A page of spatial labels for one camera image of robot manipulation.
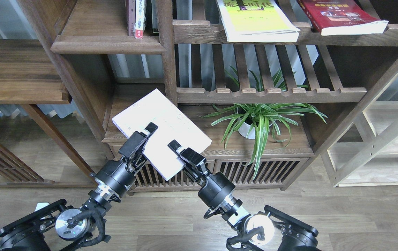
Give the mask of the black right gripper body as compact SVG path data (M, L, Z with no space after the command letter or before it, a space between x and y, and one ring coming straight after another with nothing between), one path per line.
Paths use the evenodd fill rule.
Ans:
M234 205L232 192L235 185L223 175L215 176L206 166L206 159L191 148L184 149L179 156L183 170L190 181L201 186L198 196L214 211L230 211Z

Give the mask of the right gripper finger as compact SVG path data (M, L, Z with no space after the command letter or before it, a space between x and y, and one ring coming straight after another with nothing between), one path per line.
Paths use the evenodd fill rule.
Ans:
M181 155L183 146L181 146L176 140L172 140L168 145L168 148L172 150L177 156Z

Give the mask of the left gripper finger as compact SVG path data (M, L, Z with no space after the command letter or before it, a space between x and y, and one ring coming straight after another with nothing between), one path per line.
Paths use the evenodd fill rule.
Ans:
M146 137L151 137L156 130L158 129L158 126L156 124L154 124L153 122L150 122L144 129L143 129L143 134Z

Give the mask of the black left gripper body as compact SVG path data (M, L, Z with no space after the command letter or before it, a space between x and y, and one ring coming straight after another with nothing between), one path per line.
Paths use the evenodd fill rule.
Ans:
M148 135L134 132L133 135L122 145L119 153L122 155L119 161L110 160L95 175L98 188L109 194L122 197L134 184L135 175L143 167L147 158L143 150L148 141Z

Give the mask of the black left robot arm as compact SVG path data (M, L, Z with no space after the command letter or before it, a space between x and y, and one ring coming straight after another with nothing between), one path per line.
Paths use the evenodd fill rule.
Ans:
M118 161L110 160L96 174L98 186L89 192L89 198L81 207L66 205L60 199L45 206L0 230L1 251L49 251L44 233L55 228L58 236L69 241L63 248L74 251L82 247L108 242L111 237L105 233L105 214L111 202L121 202L121 197L131 188L136 174L146 162L144 147L158 129L149 123L143 132L134 132L120 148Z

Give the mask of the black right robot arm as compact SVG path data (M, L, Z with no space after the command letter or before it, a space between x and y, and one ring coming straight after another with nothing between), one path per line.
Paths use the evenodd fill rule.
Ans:
M260 251L274 237L281 234L279 251L316 251L318 230L272 206L263 212L248 213L242 201L233 196L235 185L223 175L212 173L206 159L191 148L183 148L173 140L167 145L183 163L188 179L201 186L199 198L208 206L204 218L221 215L237 235L226 240L229 251Z

